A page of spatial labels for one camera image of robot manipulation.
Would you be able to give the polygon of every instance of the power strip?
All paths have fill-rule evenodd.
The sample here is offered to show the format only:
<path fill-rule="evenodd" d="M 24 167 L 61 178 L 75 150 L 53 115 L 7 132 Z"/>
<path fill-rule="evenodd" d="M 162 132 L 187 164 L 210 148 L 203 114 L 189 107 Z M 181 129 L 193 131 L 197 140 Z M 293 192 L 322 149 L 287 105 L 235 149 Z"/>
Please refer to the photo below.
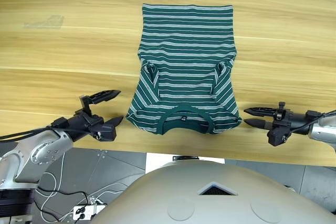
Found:
<path fill-rule="evenodd" d="M 76 214 L 76 211 L 82 207 L 84 207 L 84 205 L 74 207 L 74 213 L 72 215 L 73 220 L 78 220 L 81 214 L 84 214 L 85 217 L 81 218 L 80 220 L 91 220 L 92 215 L 98 214 L 101 210 L 105 208 L 105 205 L 94 204 L 94 205 L 86 206 L 84 212 L 80 212 Z"/>

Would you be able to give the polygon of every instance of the table surface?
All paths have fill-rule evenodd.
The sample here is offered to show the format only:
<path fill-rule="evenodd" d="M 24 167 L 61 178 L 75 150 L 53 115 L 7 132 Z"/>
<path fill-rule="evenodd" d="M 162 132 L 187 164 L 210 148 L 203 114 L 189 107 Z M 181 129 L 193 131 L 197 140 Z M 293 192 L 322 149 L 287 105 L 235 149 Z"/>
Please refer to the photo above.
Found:
<path fill-rule="evenodd" d="M 336 0 L 0 0 L 0 135 L 71 116 L 80 95 L 107 89 L 122 93 L 93 111 L 125 115 L 139 78 L 143 3 L 234 6 L 232 82 L 242 118 L 245 108 L 279 101 L 298 113 L 335 109 Z M 124 120 L 117 134 L 114 142 L 85 137 L 75 146 L 336 166 L 327 144 L 293 135 L 272 147 L 265 131 L 245 123 L 217 135 L 160 136 Z"/>

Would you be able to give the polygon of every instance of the shirt sleeve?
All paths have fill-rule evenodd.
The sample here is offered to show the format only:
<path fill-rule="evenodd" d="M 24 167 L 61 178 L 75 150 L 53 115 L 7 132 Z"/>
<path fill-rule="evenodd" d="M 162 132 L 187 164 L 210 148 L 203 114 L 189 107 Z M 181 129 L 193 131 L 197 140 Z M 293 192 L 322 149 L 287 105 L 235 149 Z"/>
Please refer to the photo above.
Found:
<path fill-rule="evenodd" d="M 158 68 L 141 60 L 140 80 L 135 91 L 129 114 L 136 113 L 144 107 L 159 102 L 159 71 Z"/>
<path fill-rule="evenodd" d="M 220 62 L 216 66 L 212 95 L 216 102 L 222 105 L 228 112 L 239 116 L 230 78 L 232 63 Z"/>

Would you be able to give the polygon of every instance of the white cable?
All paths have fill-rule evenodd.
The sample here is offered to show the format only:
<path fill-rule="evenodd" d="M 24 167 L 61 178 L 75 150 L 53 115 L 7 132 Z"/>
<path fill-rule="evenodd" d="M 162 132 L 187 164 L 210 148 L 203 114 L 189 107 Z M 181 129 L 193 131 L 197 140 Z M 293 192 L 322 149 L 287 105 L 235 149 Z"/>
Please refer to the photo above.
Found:
<path fill-rule="evenodd" d="M 57 180 L 56 180 L 56 177 L 54 176 L 54 174 L 49 173 L 49 172 L 45 172 L 45 173 L 43 173 L 43 174 L 48 174 L 48 175 L 50 175 L 51 177 L 53 177 L 54 182 L 55 182 L 55 188 L 56 188 Z M 48 198 L 48 197 L 50 196 L 50 195 L 45 195 L 45 194 L 41 193 L 41 192 L 40 192 L 39 190 L 37 190 L 37 189 L 35 189 L 35 191 L 36 191 L 38 194 L 40 194 L 41 196 L 45 197 L 45 198 Z"/>
<path fill-rule="evenodd" d="M 102 192 L 99 196 L 97 196 L 96 200 L 99 199 L 102 195 L 104 195 L 105 193 L 110 193 L 110 194 L 118 194 L 118 193 L 122 193 L 123 191 L 104 191 Z"/>
<path fill-rule="evenodd" d="M 58 188 L 57 188 L 58 191 L 60 190 L 60 188 L 61 188 L 61 183 L 62 183 L 63 168 L 64 168 L 64 159 L 65 159 L 65 153 L 63 154 L 63 157 L 62 157 L 61 174 L 60 174 L 59 185 L 58 185 Z M 50 176 L 53 177 L 53 179 L 54 179 L 54 181 L 55 181 L 55 186 L 54 186 L 54 189 L 53 189 L 53 190 L 55 190 L 55 189 L 56 189 L 56 186 L 57 186 L 57 180 L 56 180 L 54 174 L 52 174 L 52 173 L 50 173 L 50 172 L 45 172 L 44 174 L 49 174 Z M 125 177 L 125 178 L 131 177 L 131 176 L 134 176 L 134 175 L 142 175 L 142 174 L 132 174 L 132 175 L 127 176 L 127 177 Z M 89 198 L 90 196 L 92 196 L 92 195 L 98 193 L 99 191 L 102 191 L 102 190 L 104 190 L 104 189 L 106 189 L 106 188 L 108 188 L 108 187 L 110 187 L 110 186 L 114 186 L 114 185 L 122 185 L 122 186 L 128 187 L 128 185 L 126 185 L 126 184 L 124 184 L 124 183 L 113 183 L 113 184 L 110 184 L 110 185 L 107 185 L 107 186 L 104 186 L 104 187 L 98 189 L 98 190 L 95 191 L 94 193 L 88 195 L 88 198 Z M 53 196 L 55 196 L 55 195 L 57 194 L 57 192 L 54 192 L 54 193 L 51 193 L 49 196 L 47 196 L 47 195 L 42 194 L 42 193 L 39 192 L 38 190 L 35 190 L 35 191 L 37 191 L 40 195 L 42 195 L 42 196 L 44 196 L 44 197 L 47 198 L 47 199 L 44 201 L 44 203 L 42 204 L 42 206 L 41 206 L 41 210 L 43 210 L 43 208 L 44 208 L 45 204 L 47 203 L 47 201 L 48 201 L 51 197 L 53 197 Z M 99 195 L 99 196 L 97 197 L 97 199 L 98 199 L 99 197 L 101 197 L 104 193 L 118 194 L 118 193 L 122 193 L 122 192 L 123 192 L 123 190 L 121 190 L 121 191 L 105 191 L 105 192 L 103 192 L 101 195 Z M 85 200 L 85 199 L 86 199 L 86 198 L 82 199 L 82 200 L 79 201 L 76 205 L 80 204 L 80 203 L 81 203 L 83 200 Z M 59 218 L 59 220 L 62 222 L 62 221 L 63 221 L 69 214 L 71 214 L 71 213 L 72 213 L 72 211 L 68 212 L 67 214 L 65 214 L 65 215 L 63 215 L 61 218 Z M 42 220 L 43 220 L 44 222 L 46 222 L 46 223 L 57 223 L 57 222 L 58 222 L 58 221 L 48 221 L 48 220 L 46 220 L 46 219 L 44 218 L 42 212 L 40 212 L 40 216 L 41 216 Z"/>
<path fill-rule="evenodd" d="M 60 175 L 60 179 L 59 179 L 59 185 L 58 185 L 58 188 L 57 188 L 58 191 L 59 191 L 59 189 L 61 188 L 61 183 L 62 183 L 63 167 L 64 167 L 64 158 L 65 158 L 65 153 L 63 154 L 63 158 L 62 158 L 61 175 Z M 48 202 L 48 200 L 49 200 L 51 197 L 55 196 L 56 194 L 57 194 L 57 192 L 54 192 L 54 194 L 51 193 L 51 194 L 48 196 L 48 198 L 47 198 L 47 199 L 44 201 L 44 203 L 42 204 L 42 206 L 41 206 L 41 210 L 43 210 L 43 208 L 44 208 L 45 204 Z M 46 220 L 46 219 L 44 218 L 44 216 L 43 216 L 43 212 L 42 212 L 42 211 L 40 212 L 40 216 L 41 216 L 42 220 L 43 220 L 44 222 L 46 222 L 46 223 L 56 223 L 56 222 L 57 222 L 57 221 L 49 221 L 49 220 Z"/>

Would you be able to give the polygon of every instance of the vent grille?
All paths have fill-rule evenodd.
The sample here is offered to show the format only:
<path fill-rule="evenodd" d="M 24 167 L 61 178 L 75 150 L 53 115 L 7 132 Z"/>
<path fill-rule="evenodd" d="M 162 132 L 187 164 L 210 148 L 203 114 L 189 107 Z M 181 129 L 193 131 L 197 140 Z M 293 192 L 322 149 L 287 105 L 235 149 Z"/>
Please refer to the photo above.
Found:
<path fill-rule="evenodd" d="M 233 195 L 224 191 L 216 186 L 210 187 L 208 190 L 204 191 L 201 195 Z"/>

